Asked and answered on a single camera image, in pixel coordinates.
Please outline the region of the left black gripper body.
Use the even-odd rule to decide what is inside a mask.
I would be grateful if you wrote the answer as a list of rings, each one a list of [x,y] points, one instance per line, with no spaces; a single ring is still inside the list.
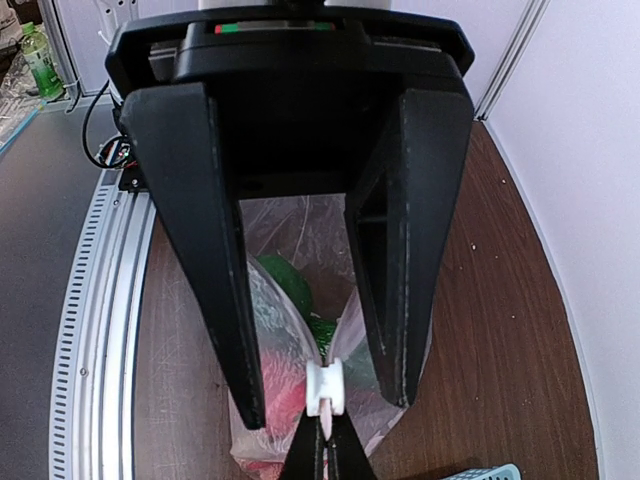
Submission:
[[[352,7],[232,7],[121,27],[106,68],[157,200],[456,195],[475,54],[462,28]]]

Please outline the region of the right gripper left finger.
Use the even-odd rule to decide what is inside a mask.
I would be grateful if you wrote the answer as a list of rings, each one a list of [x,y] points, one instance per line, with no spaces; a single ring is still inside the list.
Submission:
[[[320,423],[303,414],[291,442],[280,480],[320,479]]]

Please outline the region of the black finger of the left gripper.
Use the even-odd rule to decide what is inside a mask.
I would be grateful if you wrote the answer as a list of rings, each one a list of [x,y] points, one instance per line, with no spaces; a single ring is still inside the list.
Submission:
[[[245,427],[266,407],[239,204],[229,189],[217,105],[201,83],[129,94],[121,123],[189,281]]]
[[[414,403],[426,361],[472,119],[465,94],[406,90],[346,196],[369,350],[383,398],[400,408]]]

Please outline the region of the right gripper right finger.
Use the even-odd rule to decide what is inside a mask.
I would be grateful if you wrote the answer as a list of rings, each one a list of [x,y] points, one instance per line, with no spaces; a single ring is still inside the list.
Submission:
[[[377,479],[347,412],[332,417],[327,457],[329,480]]]

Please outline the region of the red wax apple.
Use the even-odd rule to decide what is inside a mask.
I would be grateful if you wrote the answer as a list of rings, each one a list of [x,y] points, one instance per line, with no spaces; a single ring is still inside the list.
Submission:
[[[304,377],[265,378],[266,432],[274,439],[284,439],[295,431],[301,412],[306,408]]]

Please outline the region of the green cucumber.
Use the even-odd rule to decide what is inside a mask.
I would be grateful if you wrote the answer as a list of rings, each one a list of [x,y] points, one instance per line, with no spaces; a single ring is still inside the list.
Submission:
[[[280,255],[260,255],[256,260],[289,297],[301,317],[308,320],[313,310],[313,297],[302,273]]]

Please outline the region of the clear zip top bag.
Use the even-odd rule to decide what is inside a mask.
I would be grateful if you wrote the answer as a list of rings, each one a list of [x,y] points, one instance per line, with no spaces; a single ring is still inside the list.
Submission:
[[[306,410],[306,364],[340,359],[346,411],[367,455],[404,412],[381,396],[357,293],[341,195],[240,203],[266,425],[229,407],[230,453],[253,479],[276,479]]]

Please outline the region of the green pepper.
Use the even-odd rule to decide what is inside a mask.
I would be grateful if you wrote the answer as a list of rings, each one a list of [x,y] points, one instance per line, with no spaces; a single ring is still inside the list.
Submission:
[[[316,342],[322,360],[325,360],[338,326],[337,321],[324,319],[315,313],[311,313],[305,319],[305,322]]]

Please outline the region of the light blue plastic basket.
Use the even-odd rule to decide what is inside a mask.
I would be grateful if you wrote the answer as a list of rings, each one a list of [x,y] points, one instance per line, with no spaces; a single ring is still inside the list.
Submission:
[[[442,480],[520,480],[521,473],[512,463],[491,468],[471,468],[457,472]]]

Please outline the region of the left round circuit board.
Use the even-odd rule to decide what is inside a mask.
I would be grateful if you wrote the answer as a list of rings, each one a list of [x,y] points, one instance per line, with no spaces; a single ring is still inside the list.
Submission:
[[[131,143],[124,135],[114,136],[101,145],[94,160],[99,168],[107,170],[124,169],[137,164]]]

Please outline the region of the green drink bottle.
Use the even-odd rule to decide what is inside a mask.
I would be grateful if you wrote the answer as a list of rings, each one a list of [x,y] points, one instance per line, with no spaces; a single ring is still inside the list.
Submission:
[[[21,51],[34,77],[40,96],[47,102],[62,96],[65,87],[53,63],[46,36],[33,22],[22,25]]]

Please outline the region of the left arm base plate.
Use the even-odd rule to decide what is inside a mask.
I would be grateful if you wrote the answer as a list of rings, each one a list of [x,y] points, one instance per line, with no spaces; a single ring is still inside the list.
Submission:
[[[120,169],[123,171],[121,174],[118,188],[121,191],[128,193],[140,193],[147,192],[148,186],[144,178],[143,172],[138,164],[137,157],[133,152],[132,141],[129,139],[124,127],[121,125],[121,110],[122,103],[113,101],[112,116],[115,126],[122,137],[119,140],[119,161],[121,163]]]

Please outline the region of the front aluminium rail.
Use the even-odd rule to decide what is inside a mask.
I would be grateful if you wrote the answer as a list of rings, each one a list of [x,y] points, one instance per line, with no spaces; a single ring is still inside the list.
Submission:
[[[97,182],[74,255],[56,343],[49,414],[52,479],[134,476],[139,315],[156,209]]]

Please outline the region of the left aluminium frame post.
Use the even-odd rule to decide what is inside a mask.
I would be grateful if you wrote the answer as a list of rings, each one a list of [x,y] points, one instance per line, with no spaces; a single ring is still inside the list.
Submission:
[[[489,118],[533,38],[549,3],[549,0],[529,0],[526,2],[513,34],[476,105],[475,118],[477,120],[486,121]]]

